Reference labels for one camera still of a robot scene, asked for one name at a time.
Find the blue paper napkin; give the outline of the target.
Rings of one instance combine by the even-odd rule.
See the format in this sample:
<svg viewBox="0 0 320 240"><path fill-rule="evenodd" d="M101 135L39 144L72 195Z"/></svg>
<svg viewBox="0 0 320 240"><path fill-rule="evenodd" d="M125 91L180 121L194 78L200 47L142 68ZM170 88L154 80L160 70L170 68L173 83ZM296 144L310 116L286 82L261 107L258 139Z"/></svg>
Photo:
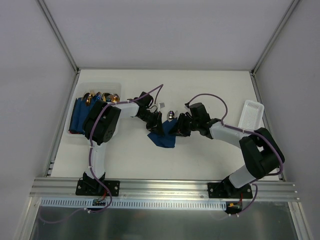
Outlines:
<svg viewBox="0 0 320 240"><path fill-rule="evenodd" d="M160 136L155 133L149 133L147 136L148 138L157 146L161 148L172 149L176 145L176 136L169 134L169 131L174 127L177 123L177 118L174 118L171 121L166 120L163 122L163 130L164 136Z"/></svg>

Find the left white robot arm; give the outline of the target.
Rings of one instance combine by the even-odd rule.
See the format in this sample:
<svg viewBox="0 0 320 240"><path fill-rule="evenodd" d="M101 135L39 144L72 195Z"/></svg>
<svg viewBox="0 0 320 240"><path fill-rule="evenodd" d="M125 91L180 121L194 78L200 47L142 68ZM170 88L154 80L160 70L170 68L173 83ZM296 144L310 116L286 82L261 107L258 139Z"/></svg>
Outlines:
<svg viewBox="0 0 320 240"><path fill-rule="evenodd" d="M83 123L84 136L90 144L88 169L78 180L75 194L77 196L98 196L106 193L105 189L105 155L107 142L116 135L120 119L137 117L146 123L146 129L153 134L165 135L162 113L150 111L153 97L142 92L139 97L127 101L112 103L97 100Z"/></svg>

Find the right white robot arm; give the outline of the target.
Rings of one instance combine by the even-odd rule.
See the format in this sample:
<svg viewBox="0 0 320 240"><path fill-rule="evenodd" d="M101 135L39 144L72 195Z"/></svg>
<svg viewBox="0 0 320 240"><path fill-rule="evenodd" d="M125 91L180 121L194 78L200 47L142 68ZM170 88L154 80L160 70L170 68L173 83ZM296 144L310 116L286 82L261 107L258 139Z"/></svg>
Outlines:
<svg viewBox="0 0 320 240"><path fill-rule="evenodd" d="M264 127L245 130L224 124L221 119L211 118L202 103L189 107L189 112L181 113L170 135L189 137L191 132L211 140L231 144L241 150L244 165L223 179L217 186L208 188L211 198L238 198L250 184L269 175L273 170L283 169L285 157Z"/></svg>

